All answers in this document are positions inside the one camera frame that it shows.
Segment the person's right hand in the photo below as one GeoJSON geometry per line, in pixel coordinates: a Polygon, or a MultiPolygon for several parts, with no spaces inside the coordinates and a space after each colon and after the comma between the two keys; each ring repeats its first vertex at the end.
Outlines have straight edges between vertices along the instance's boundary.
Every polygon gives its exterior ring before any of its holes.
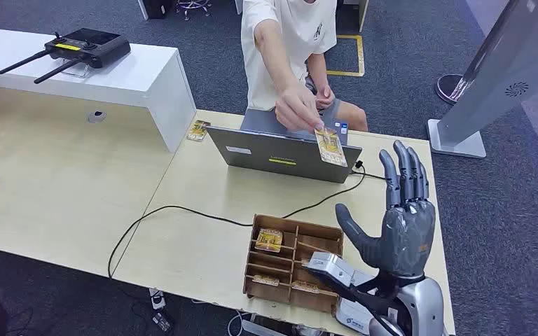
{"type": "Polygon", "coordinates": [[[322,130],[324,123],[316,109],[314,95],[301,83],[289,83],[279,89],[275,103],[277,120],[288,130],[322,130]]]}

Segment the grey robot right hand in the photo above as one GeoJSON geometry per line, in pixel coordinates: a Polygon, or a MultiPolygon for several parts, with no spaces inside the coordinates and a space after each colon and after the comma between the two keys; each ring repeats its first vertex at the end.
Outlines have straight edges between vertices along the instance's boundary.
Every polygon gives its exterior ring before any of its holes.
{"type": "Polygon", "coordinates": [[[344,204],[335,205],[336,218],[367,265],[394,277],[421,277],[434,240],[436,208],[418,154],[399,140],[393,148],[398,164],[386,150],[379,152],[386,183],[381,235],[368,236],[344,204]]]}

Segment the person's left hand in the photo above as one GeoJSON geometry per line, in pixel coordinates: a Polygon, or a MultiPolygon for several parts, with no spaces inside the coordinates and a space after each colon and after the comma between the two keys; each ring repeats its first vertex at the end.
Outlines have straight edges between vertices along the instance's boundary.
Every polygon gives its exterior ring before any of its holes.
{"type": "Polygon", "coordinates": [[[317,109],[324,110],[333,105],[335,95],[330,88],[329,84],[323,86],[317,86],[317,92],[315,94],[315,102],[317,109]]]}

